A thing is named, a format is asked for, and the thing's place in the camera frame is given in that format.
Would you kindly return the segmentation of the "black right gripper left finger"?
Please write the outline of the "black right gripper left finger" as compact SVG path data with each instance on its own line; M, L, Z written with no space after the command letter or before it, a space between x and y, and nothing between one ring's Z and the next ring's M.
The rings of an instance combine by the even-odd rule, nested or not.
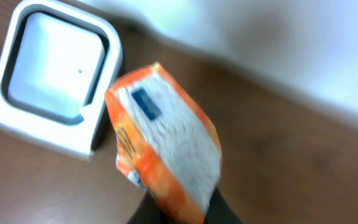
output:
M139 207L127 221L127 224L169 224L170 220L146 192Z

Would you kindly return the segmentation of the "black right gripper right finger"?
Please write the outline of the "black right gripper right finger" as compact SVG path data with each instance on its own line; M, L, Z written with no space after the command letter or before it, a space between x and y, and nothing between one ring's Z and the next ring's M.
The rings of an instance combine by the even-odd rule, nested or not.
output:
M216 188L212 194L204 224L243 224L231 210L222 193Z

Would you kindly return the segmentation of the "small orange carton box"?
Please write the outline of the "small orange carton box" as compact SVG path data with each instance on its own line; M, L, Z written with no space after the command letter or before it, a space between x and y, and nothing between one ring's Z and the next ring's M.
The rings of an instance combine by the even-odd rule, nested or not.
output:
M117 168L179 223L203 223L221 177L214 124L154 63L118 78L105 94Z

